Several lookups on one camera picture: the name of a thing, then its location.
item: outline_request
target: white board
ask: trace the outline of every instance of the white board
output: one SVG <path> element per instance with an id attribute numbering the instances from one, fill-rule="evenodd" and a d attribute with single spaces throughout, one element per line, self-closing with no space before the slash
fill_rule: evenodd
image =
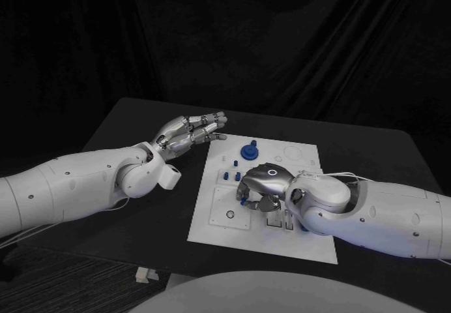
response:
<path id="1" fill-rule="evenodd" d="M 258 158 L 248 161 L 241 149 L 253 140 L 257 140 Z M 237 172 L 242 177 L 251 168 L 267 162 L 281 165 L 293 175 L 303 170 L 323 173 L 316 145 L 237 135 L 211 143 L 188 240 L 338 264 L 333 237 L 304 232 L 284 205 L 280 211 L 263 213 L 235 200 Z M 250 200 L 260 198 L 261 195 L 251 192 Z"/>

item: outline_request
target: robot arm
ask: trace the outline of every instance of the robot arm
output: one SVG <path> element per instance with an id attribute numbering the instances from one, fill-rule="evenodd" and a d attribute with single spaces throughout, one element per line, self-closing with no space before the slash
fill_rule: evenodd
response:
<path id="1" fill-rule="evenodd" d="M 261 201 L 245 201 L 250 190 L 261 193 Z M 451 198 L 423 189 L 374 181 L 345 184 L 306 172 L 294 177 L 267 163 L 242 177 L 238 198 L 263 212 L 284 201 L 317 235 L 405 258 L 451 258 Z"/>
<path id="2" fill-rule="evenodd" d="M 182 174 L 166 161 L 192 145 L 225 140 L 227 135 L 212 132 L 227 121 L 222 112 L 179 117 L 150 143 L 62 156 L 0 178 L 0 237 L 111 209 L 120 200 L 143 197 L 157 184 L 173 189 Z"/>

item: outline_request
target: robot finger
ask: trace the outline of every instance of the robot finger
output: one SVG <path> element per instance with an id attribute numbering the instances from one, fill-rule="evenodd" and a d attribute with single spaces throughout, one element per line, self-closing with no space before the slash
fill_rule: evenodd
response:
<path id="1" fill-rule="evenodd" d="M 202 125 L 208 125 L 212 123 L 225 124 L 228 121 L 228 118 L 224 112 L 218 112 L 218 113 L 206 114 L 202 116 L 186 117 L 186 121 L 188 121 L 189 127 L 196 128 Z"/>
<path id="2" fill-rule="evenodd" d="M 208 134 L 204 138 L 196 139 L 195 144 L 201 144 L 204 142 L 212 142 L 214 140 L 227 140 L 228 136 L 225 134 L 217 134 L 215 132 L 212 134 Z"/>

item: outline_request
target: table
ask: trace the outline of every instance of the table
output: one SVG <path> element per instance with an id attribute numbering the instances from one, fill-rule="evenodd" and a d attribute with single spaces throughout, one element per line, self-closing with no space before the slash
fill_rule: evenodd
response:
<path id="1" fill-rule="evenodd" d="M 84 151 L 150 141 L 176 116 L 219 110 L 124 98 Z M 317 145 L 325 173 L 352 171 L 376 181 L 441 192 L 408 133 L 224 111 L 230 118 L 225 133 Z M 428 312 L 447 311 L 449 292 L 443 286 L 451 281 L 451 268 L 437 260 L 398 258 L 338 238 L 339 265 L 188 242 L 208 149 L 204 144 L 170 161 L 183 173 L 175 190 L 157 186 L 121 210 L 61 224 L 23 244 L 196 277 L 257 270 L 322 276 L 379 292 Z"/>

